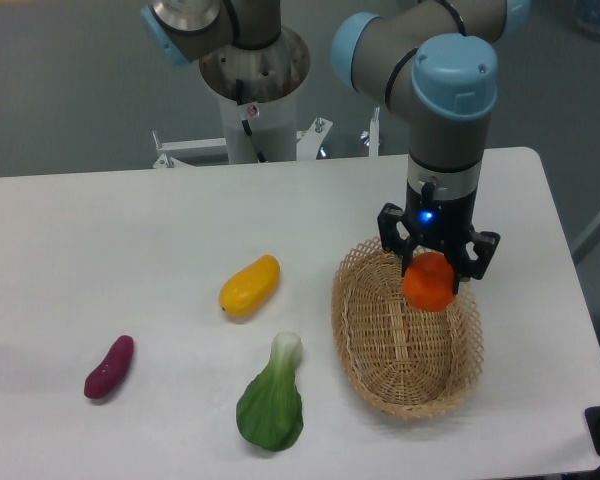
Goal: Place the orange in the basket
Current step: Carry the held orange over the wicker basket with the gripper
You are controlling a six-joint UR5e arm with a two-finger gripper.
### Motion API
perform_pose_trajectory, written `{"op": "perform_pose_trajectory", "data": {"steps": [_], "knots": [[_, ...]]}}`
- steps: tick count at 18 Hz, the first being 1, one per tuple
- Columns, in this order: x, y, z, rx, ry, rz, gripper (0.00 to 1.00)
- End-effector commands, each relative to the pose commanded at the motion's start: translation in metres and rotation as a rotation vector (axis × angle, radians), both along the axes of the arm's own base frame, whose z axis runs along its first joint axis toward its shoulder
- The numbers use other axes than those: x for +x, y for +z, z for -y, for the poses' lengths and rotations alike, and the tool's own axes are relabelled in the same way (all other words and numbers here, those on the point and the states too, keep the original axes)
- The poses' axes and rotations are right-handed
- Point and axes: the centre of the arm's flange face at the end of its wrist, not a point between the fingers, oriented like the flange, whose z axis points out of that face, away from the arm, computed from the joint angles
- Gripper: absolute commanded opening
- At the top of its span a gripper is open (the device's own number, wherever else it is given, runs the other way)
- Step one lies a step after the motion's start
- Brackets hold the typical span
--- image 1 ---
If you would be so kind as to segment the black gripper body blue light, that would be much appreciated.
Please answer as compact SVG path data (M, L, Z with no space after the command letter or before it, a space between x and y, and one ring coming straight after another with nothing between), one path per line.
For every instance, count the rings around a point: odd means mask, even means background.
M473 232L477 183L467 186L409 178L403 225L408 236L403 252L422 246L441 253L463 253Z

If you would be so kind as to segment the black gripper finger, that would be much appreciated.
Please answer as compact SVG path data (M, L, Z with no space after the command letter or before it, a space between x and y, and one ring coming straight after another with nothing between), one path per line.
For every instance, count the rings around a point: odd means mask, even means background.
M447 261L453 269L452 292L471 279L481 280L500 243L501 236L493 231L469 229L452 240L447 248Z
M420 245L419 235L413 235L406 211L395 204L386 203L377 216L382 249L393 253L401 261L401 276L410 266L414 251Z

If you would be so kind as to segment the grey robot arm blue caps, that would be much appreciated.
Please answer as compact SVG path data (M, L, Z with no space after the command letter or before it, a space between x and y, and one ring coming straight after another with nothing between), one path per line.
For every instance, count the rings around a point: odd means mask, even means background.
M406 122L406 204L377 222L384 250L409 269L417 247L441 253L455 282L481 278L497 233L472 223L490 114L497 99L493 45L526 20L526 1L421 1L386 20L361 12L331 44L331 64L349 88ZM155 1L142 19L174 64L197 63L228 103L225 139L233 163L296 157L290 98L310 56L281 20L277 1Z

